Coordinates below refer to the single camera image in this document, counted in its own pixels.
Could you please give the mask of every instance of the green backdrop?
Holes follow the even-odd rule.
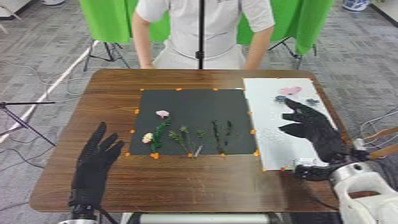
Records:
[[[131,13],[138,0],[79,0],[92,39],[102,42],[131,42]],[[333,0],[269,0],[275,27],[271,41],[294,38],[294,53],[312,48]],[[150,24],[150,41],[161,42],[170,34],[168,14]],[[238,43],[252,41],[245,16],[238,28]]]

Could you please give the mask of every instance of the black glove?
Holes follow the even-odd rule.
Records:
[[[339,132],[332,128],[325,115],[293,100],[285,99],[284,103],[294,112],[282,114],[282,119],[298,123],[278,127],[280,131],[310,141],[323,162],[339,163],[346,150]]]
[[[76,173],[70,183],[69,206],[88,205],[94,209],[101,207],[108,169],[124,146],[122,141],[115,143],[115,133],[101,142],[104,132],[106,124],[101,122],[78,157]]]

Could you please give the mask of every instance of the orange tape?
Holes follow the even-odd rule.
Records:
[[[259,149],[255,149],[255,152],[252,153],[252,155],[254,155],[255,157],[259,157]]]

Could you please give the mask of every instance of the white shirt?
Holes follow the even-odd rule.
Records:
[[[138,0],[134,12],[147,22],[170,15],[172,49],[188,57],[195,57],[198,49],[198,0]],[[204,57],[214,57],[236,45],[238,23],[241,12],[252,32],[273,26],[269,0],[206,0],[204,17]]]

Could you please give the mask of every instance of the person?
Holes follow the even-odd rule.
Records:
[[[170,15],[170,36],[156,60],[149,50],[149,25]],[[246,60],[236,44],[245,14],[254,32]],[[269,0],[206,0],[204,69],[259,69],[273,32]],[[142,69],[195,69],[198,50],[198,0],[140,0],[133,15],[133,41]]]

